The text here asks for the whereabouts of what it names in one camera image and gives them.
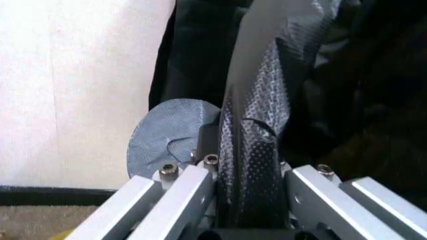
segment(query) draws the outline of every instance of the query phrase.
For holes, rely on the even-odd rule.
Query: metal clamp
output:
[[[208,170],[189,165],[147,214],[128,240],[178,239],[199,225],[211,203],[214,182]]]
[[[129,234],[162,196],[159,182],[134,176],[82,222],[67,240],[116,240]]]
[[[403,239],[312,166],[287,171],[285,180],[289,210],[303,228],[327,225],[342,239]]]

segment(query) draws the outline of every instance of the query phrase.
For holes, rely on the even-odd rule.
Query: black fabric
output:
[[[281,137],[339,3],[255,0],[241,21],[221,112],[218,226],[285,226]]]
[[[158,52],[149,109],[169,99],[221,107],[245,1],[178,0]]]

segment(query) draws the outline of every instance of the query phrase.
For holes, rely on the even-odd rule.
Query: gray circular disc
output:
[[[199,128],[212,123],[220,109],[206,101],[172,99],[157,105],[139,122],[127,148],[127,172],[151,178],[166,163],[184,169],[197,147]]]

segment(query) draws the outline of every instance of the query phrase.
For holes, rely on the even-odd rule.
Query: wrinkled fabric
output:
[[[281,136],[339,3],[258,0],[242,19],[221,112],[220,227],[285,226]]]
[[[127,172],[151,179],[164,164],[185,169],[197,148],[199,128],[212,123],[220,109],[197,99],[172,99],[150,110],[136,126],[127,148]]]

